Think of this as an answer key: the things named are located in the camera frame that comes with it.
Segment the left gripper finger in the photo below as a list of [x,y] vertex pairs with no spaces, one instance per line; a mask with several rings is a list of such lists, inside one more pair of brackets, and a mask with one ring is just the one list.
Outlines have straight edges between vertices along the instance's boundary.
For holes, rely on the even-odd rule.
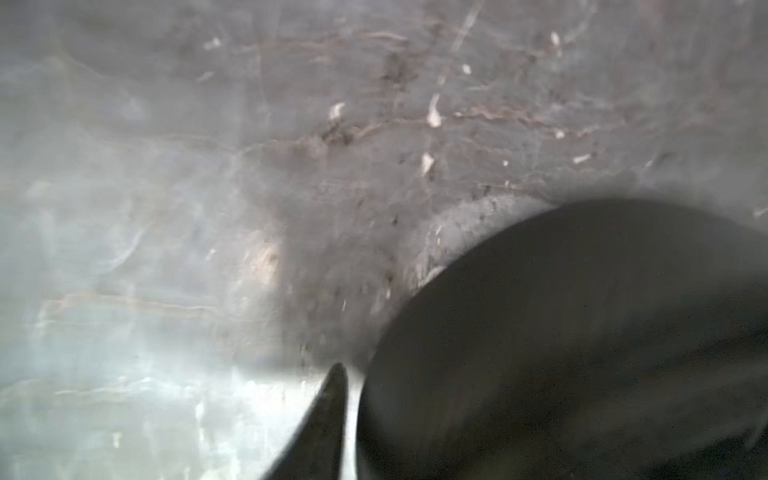
[[348,393],[347,370],[336,363],[329,369],[302,423],[263,479],[340,478]]

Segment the curled black belt with buckle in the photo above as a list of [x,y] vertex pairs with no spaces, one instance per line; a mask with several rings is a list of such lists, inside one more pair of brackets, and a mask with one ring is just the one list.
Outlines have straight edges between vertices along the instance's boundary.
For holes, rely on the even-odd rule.
[[767,235],[593,199],[484,240],[391,321],[361,479],[763,479]]

